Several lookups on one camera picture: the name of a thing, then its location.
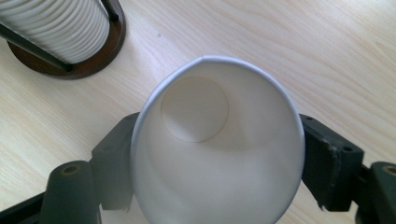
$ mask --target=tabletop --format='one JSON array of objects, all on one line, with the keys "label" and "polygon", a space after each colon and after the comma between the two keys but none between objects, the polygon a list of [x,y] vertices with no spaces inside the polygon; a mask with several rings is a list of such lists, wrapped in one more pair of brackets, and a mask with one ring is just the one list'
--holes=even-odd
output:
[{"label": "tabletop", "polygon": [[[202,55],[253,63],[312,116],[365,151],[396,162],[396,2],[120,0],[127,34],[117,58],[77,80],[46,77],[0,41],[0,210],[45,190],[50,171],[89,160],[123,117],[173,71]],[[304,184],[278,223],[354,223],[321,211]],[[147,223],[132,209],[105,223]]]}]

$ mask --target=light wood surface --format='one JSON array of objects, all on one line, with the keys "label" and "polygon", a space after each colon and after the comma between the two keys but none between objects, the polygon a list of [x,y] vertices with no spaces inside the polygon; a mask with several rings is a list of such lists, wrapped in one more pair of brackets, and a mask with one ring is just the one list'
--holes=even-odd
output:
[{"label": "light wood surface", "polygon": [[[115,61],[80,80],[39,75],[0,41],[0,210],[45,190],[50,171],[91,150],[181,65],[204,54],[259,66],[300,113],[396,162],[396,2],[120,1],[127,36]],[[278,223],[354,223],[322,212],[302,184]],[[107,223],[147,223],[134,200]]]}]

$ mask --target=brown round base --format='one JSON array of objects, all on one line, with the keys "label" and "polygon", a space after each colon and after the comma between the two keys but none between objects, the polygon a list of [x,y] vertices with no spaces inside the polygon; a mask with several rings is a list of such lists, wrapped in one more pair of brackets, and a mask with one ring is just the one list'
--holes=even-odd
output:
[{"label": "brown round base", "polygon": [[81,63],[74,63],[73,69],[69,72],[47,63],[9,42],[8,45],[18,60],[43,75],[60,79],[77,79],[93,75],[104,69],[113,61],[120,52],[125,39],[126,22],[120,3],[118,0],[110,0],[110,2],[119,16],[119,20],[110,22],[110,31],[106,43],[90,59]]}]

